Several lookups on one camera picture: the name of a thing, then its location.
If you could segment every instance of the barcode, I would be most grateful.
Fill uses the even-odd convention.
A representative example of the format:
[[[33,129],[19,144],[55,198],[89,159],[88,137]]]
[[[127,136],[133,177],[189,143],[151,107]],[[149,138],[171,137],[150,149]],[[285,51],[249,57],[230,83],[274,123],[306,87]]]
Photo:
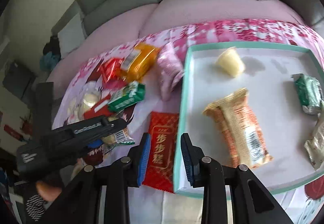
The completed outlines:
[[[132,62],[139,55],[140,52],[141,52],[140,50],[133,49],[133,51],[128,55],[128,57],[121,64],[120,69],[122,69],[124,71],[128,71],[128,69],[131,66]]]
[[[115,133],[115,138],[116,138],[116,142],[118,144],[120,144],[121,142],[126,141],[127,137],[124,131],[120,131],[118,133]]]

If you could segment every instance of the orange and beige snack wrapper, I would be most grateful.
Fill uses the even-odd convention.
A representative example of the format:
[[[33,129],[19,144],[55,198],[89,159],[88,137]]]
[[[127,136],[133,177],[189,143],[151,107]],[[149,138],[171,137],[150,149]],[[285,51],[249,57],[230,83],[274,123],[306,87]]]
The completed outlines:
[[[247,104],[248,90],[239,89],[209,104],[204,114],[211,117],[228,145],[232,167],[250,169],[273,160],[268,154],[257,118]]]

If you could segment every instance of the red object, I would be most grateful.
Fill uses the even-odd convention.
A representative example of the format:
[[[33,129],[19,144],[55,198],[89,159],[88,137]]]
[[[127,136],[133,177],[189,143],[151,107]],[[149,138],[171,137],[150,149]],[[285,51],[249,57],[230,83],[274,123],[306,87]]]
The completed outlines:
[[[120,71],[120,66],[122,65],[123,61],[124,59],[111,58],[104,64],[100,65],[97,71],[100,70],[103,81],[105,83],[107,83],[111,79],[119,79],[118,72]]]
[[[105,115],[107,117],[113,115],[113,113],[108,110],[107,104],[103,103],[104,101],[107,101],[110,98],[111,98],[111,96],[108,95],[106,98],[103,98],[99,102],[97,102],[97,104],[95,106],[93,106],[89,111],[86,111],[83,114],[84,119],[90,119],[90,118],[101,116],[101,115]]]
[[[318,200],[324,196],[324,176],[305,185],[305,194],[310,199]]]
[[[173,193],[173,163],[179,114],[151,112],[150,156],[143,184]]]
[[[21,142],[24,142],[25,139],[23,138],[23,136],[16,132],[14,129],[12,129],[8,124],[5,124],[4,125],[4,128],[3,128],[8,134],[10,134],[12,137],[16,138],[17,140],[21,141]]]

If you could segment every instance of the metal screw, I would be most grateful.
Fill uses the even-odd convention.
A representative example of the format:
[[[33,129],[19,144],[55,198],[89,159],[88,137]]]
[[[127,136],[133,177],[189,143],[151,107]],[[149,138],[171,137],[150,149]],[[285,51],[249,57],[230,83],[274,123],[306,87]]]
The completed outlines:
[[[208,156],[204,156],[201,160],[206,164],[208,164],[212,161],[212,159]]]
[[[241,171],[247,171],[248,170],[248,167],[247,167],[247,165],[244,165],[244,164],[242,164],[242,165],[239,165],[239,169],[241,170]]]
[[[91,172],[93,170],[93,166],[87,165],[83,168],[83,170],[86,172]]]
[[[131,159],[128,156],[124,156],[120,160],[122,163],[129,163],[131,161]]]

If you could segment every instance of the sofa armrest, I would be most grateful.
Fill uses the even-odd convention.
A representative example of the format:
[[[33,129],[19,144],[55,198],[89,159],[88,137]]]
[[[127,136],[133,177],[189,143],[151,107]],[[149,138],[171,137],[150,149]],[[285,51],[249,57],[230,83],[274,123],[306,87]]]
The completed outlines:
[[[294,9],[304,22],[324,37],[324,7],[320,0],[280,0]]]

